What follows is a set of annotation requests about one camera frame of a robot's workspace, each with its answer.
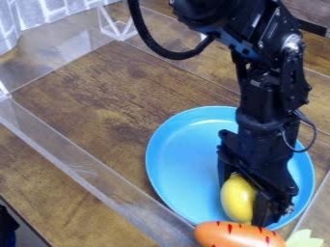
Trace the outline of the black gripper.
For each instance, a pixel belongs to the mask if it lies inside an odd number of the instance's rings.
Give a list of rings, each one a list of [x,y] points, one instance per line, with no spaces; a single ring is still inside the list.
[[[223,186],[238,173],[257,189],[251,225],[269,227],[291,212],[299,187],[287,164],[294,155],[301,121],[289,116],[259,123],[237,112],[238,133],[219,131],[218,179]]]

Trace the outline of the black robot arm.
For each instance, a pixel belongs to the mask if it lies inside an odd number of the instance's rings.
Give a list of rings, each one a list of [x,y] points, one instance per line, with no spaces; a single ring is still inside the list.
[[[241,91],[238,131],[219,132],[219,181],[243,175],[257,188],[251,224],[267,227],[293,211],[299,187],[287,169],[309,103],[305,42],[279,0],[171,0],[178,20],[229,45]]]

